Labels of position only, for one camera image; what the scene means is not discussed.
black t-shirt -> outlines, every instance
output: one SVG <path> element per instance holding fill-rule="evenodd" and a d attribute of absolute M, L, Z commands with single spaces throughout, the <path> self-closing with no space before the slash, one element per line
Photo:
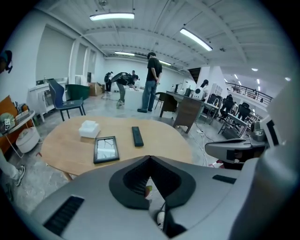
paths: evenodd
<path fill-rule="evenodd" d="M 125 80 L 123 77 L 121 77 L 120 79 L 117 80 L 117 83 L 122 84 L 122 85 L 124 85 L 124 86 L 127 86 L 127 85 L 134 85 L 134 84 L 135 84 L 135 82 L 134 82 L 134 80 L 133 80 L 132 77 L 129 77 L 129 78 L 126 79 L 126 80 Z"/>
<path fill-rule="evenodd" d="M 162 66 L 161 63 L 157 58 L 150 58 L 148 61 L 148 74 L 147 74 L 147 80 L 146 81 L 155 81 L 155 77 L 152 74 L 151 68 L 155 69 L 156 77 L 159 76 L 160 73 L 162 73 Z"/>

blue chair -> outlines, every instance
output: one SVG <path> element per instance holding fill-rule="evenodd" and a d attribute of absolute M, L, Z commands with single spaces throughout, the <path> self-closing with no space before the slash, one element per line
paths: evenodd
<path fill-rule="evenodd" d="M 74 101 L 67 101 L 64 102 L 62 101 L 62 96 L 64 95 L 65 89 L 57 83 L 54 79 L 48 80 L 49 82 L 49 89 L 51 93 L 51 98 L 54 104 L 55 109 L 60 111 L 61 118 L 64 121 L 64 115 L 62 114 L 62 111 L 66 110 L 67 111 L 67 116 L 70 118 L 69 109 L 74 109 L 74 108 L 79 108 L 80 114 L 85 115 L 85 111 L 83 108 L 83 99 L 80 98 L 79 100 L 74 100 Z"/>

black remote control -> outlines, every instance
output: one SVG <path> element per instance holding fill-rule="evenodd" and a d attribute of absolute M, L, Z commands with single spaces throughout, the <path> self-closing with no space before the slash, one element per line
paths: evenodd
<path fill-rule="evenodd" d="M 143 139 L 140 133 L 139 127 L 132 127 L 133 141 L 136 147 L 142 147 L 144 145 Z"/>

white tissue box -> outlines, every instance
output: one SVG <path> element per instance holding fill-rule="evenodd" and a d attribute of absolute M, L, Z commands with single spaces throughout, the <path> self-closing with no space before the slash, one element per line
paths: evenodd
<path fill-rule="evenodd" d="M 86 120 L 79 128 L 79 135 L 81 137 L 96 138 L 100 132 L 100 126 L 95 121 Z"/>

white speaker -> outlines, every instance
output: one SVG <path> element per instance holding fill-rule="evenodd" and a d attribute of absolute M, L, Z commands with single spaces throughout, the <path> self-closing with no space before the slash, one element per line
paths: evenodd
<path fill-rule="evenodd" d="M 193 98 L 201 100 L 200 97 L 202 96 L 200 88 L 197 88 L 194 92 Z"/>

